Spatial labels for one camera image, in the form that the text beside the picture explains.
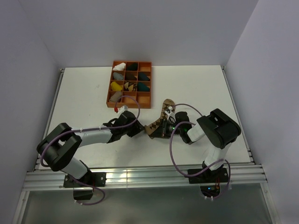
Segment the brown argyle sock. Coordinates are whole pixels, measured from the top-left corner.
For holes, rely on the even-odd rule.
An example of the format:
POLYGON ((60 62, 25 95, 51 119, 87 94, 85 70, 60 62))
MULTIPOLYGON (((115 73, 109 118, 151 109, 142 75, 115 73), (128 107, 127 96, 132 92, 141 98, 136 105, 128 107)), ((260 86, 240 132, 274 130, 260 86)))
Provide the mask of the brown argyle sock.
POLYGON ((151 139, 154 139, 154 131, 158 128, 159 124, 162 122, 163 119, 165 119, 164 117, 164 109, 165 107, 171 105, 174 109, 174 112, 175 112, 175 103, 173 100, 171 99, 166 99, 164 100, 163 102, 163 105, 162 105, 162 110, 161 110, 161 114, 160 114, 160 117, 152 122, 151 124, 149 125, 145 125, 145 133, 151 138, 151 139))

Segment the tan sock with maroon cuff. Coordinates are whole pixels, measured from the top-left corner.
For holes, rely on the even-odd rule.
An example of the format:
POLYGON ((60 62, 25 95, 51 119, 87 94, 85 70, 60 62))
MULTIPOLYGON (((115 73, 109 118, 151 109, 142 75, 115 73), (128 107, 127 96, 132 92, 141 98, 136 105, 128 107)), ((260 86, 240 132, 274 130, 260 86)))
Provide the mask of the tan sock with maroon cuff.
POLYGON ((116 91, 115 93, 113 93, 111 95, 111 97, 109 98, 109 102, 110 103, 118 103, 121 101, 121 96, 122 96, 122 92, 121 91, 116 91))

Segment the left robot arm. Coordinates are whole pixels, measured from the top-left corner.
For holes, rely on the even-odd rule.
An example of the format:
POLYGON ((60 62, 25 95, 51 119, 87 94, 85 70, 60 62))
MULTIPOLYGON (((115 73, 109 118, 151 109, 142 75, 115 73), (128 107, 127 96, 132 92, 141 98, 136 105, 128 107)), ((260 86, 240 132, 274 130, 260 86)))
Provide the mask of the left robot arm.
POLYGON ((123 111, 117 118, 99 127, 72 129, 61 123, 37 146, 41 165, 52 171, 62 171, 74 178, 79 186, 90 183, 90 169, 74 155, 78 148, 98 143, 112 143, 127 135, 133 137, 144 131, 144 126, 129 111, 123 111))

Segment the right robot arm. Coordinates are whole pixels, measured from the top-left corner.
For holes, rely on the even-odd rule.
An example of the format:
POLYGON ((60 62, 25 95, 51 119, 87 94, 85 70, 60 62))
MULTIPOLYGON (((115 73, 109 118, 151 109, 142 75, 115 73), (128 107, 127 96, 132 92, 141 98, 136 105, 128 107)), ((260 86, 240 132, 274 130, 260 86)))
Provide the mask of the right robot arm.
POLYGON ((239 125, 220 109, 214 109, 207 116, 198 118, 195 125, 190 123, 187 112, 174 113, 168 107, 161 119, 152 124, 150 138, 169 139, 171 134, 179 135, 184 143, 191 145, 203 137, 210 141, 208 155, 201 169, 189 169, 189 183, 227 182, 228 173, 223 167, 226 153, 241 134, 239 125))

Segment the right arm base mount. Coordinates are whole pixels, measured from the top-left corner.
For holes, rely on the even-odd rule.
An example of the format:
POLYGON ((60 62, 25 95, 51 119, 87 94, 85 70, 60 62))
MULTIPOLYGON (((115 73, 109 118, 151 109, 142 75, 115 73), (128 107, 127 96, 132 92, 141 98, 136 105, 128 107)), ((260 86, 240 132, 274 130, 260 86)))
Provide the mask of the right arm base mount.
POLYGON ((188 178, 189 184, 205 184, 205 183, 225 183, 228 182, 228 172, 226 168, 219 168, 211 171, 207 170, 204 173, 188 178))

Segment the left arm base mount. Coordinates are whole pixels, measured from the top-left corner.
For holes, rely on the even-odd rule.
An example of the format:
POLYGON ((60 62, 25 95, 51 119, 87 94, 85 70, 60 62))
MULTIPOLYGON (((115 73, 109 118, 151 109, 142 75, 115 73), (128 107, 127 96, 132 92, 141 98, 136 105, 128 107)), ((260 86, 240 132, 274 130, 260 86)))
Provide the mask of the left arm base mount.
POLYGON ((87 172, 82 178, 75 179, 71 175, 65 175, 63 187, 73 189, 73 199, 83 205, 95 205, 102 202, 106 194, 100 189, 106 185, 106 172, 87 172), (97 202, 87 202, 91 200, 95 193, 101 193, 102 198, 97 202))

